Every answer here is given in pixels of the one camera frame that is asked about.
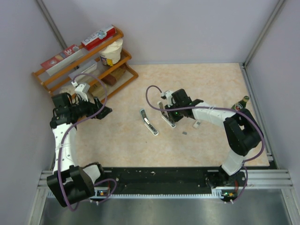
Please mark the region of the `white staple box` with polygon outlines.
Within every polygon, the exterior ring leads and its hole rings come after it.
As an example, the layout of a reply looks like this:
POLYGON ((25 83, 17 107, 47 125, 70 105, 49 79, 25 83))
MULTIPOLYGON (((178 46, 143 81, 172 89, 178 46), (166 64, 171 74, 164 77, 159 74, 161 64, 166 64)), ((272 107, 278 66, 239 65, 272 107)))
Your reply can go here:
POLYGON ((163 103, 161 101, 157 102, 157 105, 160 109, 162 109, 161 111, 161 118, 171 127, 171 128, 175 128, 176 124, 172 121, 169 120, 169 116, 168 113, 165 111, 165 108, 163 106, 163 103))

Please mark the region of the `small white red packet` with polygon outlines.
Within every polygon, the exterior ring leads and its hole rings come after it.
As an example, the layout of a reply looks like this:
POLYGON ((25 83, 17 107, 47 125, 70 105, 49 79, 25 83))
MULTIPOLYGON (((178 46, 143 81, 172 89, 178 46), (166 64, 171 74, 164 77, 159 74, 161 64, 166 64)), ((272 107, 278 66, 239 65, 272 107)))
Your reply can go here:
POLYGON ((193 124, 193 128, 198 128, 201 124, 201 121, 197 120, 194 124, 193 124))

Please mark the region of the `light blue stapler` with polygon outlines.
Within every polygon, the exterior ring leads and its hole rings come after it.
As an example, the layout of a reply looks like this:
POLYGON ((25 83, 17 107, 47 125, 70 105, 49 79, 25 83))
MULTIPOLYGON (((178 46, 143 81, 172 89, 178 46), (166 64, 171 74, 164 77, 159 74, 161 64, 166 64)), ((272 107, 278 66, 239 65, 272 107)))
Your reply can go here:
POLYGON ((147 127, 147 129, 154 135, 157 136, 159 134, 159 132, 153 127, 153 125, 150 123, 150 121, 148 120, 146 111, 144 109, 140 110, 140 115, 141 118, 144 122, 144 125, 147 127))

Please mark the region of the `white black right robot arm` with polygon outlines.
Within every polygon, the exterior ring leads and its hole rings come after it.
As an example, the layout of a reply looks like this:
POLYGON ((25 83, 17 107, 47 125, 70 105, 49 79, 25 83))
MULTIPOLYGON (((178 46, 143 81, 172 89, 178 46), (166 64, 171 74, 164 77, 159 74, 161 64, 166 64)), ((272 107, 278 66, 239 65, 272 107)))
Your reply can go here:
POLYGON ((161 98, 167 101, 165 109, 169 119, 176 123, 184 117, 203 120, 225 129, 230 151, 221 165, 219 181, 231 185, 236 180, 236 173, 242 168, 246 155, 263 138, 262 132, 248 109, 213 107, 203 100, 192 100, 184 89, 166 91, 161 98))

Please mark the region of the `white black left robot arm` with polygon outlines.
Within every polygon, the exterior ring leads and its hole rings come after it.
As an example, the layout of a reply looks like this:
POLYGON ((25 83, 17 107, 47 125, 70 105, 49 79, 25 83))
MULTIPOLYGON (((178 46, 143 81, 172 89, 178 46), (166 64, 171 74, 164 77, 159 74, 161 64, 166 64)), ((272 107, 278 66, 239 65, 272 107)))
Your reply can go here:
POLYGON ((84 167, 78 165, 76 157, 76 133, 79 119, 86 117, 101 120, 112 112, 97 97, 85 101, 79 97, 73 102, 69 93, 52 97, 55 108, 50 121, 55 138, 55 165, 47 185, 62 207, 86 200, 95 193, 94 185, 106 182, 106 174, 100 163, 84 167))

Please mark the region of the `brown cardboard box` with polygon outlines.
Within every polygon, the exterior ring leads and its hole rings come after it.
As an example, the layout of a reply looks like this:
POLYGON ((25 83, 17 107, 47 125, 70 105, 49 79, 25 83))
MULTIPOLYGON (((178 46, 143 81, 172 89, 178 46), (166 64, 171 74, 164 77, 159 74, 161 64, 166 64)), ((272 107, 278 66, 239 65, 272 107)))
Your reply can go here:
POLYGON ((90 86, 89 92, 94 97, 102 98, 105 96, 105 90, 108 90, 107 85, 105 83, 102 85, 101 83, 97 82, 90 86))

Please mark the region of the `dark brown box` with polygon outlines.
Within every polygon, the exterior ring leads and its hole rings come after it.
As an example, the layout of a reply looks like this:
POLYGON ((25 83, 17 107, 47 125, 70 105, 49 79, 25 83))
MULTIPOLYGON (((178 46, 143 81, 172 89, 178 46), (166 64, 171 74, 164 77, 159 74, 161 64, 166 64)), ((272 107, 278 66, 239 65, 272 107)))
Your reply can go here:
POLYGON ((124 75, 125 71, 124 68, 119 67, 105 76, 102 81, 107 85, 113 86, 124 75))

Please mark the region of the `orange wooden shelf rack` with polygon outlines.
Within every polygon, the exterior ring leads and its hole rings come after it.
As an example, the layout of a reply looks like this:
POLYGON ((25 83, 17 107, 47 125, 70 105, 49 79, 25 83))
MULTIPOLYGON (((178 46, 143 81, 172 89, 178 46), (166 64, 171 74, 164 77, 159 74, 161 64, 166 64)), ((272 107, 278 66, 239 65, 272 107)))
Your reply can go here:
POLYGON ((100 29, 80 45, 71 45, 41 63, 41 69, 32 75, 50 96, 69 86, 74 87, 74 79, 77 83, 90 85, 90 93, 101 98, 104 89, 99 87, 100 79, 109 89, 108 96, 112 97, 138 77, 138 73, 128 65, 132 56, 123 47, 117 49, 116 62, 100 55, 100 51, 123 37, 123 32, 116 26, 100 29))

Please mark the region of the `silver foil box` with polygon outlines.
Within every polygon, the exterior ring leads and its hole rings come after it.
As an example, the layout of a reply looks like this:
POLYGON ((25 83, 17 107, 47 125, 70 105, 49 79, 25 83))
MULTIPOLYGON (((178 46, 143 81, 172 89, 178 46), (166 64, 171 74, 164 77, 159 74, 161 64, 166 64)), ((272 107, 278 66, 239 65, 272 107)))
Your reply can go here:
POLYGON ((71 80, 73 80, 76 75, 82 73, 91 73, 96 70, 96 68, 97 62, 95 60, 90 60, 87 63, 80 65, 78 69, 70 73, 68 76, 71 80))

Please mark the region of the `green glass bottle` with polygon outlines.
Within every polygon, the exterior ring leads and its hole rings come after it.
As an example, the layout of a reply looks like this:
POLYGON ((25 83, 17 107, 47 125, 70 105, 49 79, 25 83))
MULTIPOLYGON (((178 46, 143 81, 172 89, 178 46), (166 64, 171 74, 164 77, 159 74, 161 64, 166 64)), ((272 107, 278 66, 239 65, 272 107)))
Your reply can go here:
POLYGON ((249 96, 244 96, 242 100, 236 102, 233 106, 232 109, 236 111, 240 111, 241 109, 245 108, 247 105, 247 102, 249 101, 250 97, 249 96))

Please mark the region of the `red white foil box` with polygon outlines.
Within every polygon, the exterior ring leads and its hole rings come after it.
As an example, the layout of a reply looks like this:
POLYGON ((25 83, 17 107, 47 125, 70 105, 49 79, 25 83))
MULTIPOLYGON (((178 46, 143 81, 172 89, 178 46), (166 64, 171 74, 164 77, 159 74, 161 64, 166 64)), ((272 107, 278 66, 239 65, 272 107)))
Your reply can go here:
POLYGON ((85 38, 81 44, 83 48, 90 51, 94 47, 98 46, 102 42, 106 41, 110 37, 114 36, 116 33, 116 29, 114 26, 110 25, 106 28, 100 29, 93 34, 89 35, 87 38, 85 38))

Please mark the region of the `red white wrap box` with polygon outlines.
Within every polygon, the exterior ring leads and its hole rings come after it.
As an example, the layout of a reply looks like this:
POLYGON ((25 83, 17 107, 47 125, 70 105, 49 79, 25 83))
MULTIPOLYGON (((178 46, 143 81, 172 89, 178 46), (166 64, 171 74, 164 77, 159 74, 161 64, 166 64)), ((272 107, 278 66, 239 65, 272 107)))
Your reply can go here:
POLYGON ((77 45, 71 45, 62 52, 41 63, 40 66, 49 76, 52 76, 70 63, 81 58, 83 55, 84 52, 82 49, 80 49, 77 45))

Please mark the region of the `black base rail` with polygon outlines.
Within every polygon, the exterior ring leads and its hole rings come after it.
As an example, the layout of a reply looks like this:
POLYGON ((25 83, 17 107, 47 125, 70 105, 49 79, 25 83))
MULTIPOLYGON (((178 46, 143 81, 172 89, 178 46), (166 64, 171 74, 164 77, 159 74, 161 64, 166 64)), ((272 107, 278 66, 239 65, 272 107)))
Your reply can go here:
POLYGON ((96 182, 114 179, 114 194, 210 194, 212 188, 236 191, 245 185, 243 171, 228 176, 220 167, 105 167, 96 182))

